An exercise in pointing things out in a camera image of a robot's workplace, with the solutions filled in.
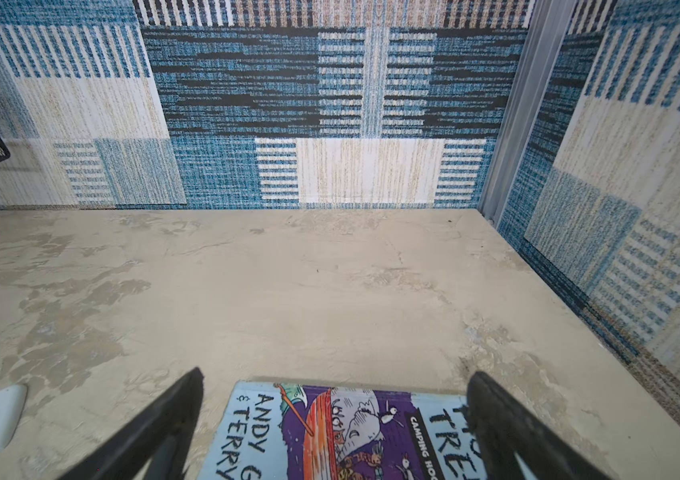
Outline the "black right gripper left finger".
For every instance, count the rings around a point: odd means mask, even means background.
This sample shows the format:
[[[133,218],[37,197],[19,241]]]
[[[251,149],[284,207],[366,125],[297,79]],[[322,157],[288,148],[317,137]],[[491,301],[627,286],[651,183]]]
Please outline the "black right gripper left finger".
[[[196,367],[165,390],[111,438],[71,467],[63,479],[183,479],[201,412],[204,376]]]

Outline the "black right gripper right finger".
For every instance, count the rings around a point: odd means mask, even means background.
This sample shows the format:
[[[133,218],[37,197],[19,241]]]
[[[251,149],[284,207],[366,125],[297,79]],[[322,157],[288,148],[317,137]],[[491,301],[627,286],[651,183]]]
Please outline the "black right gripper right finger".
[[[489,479],[605,479],[489,374],[474,373],[465,413]]]

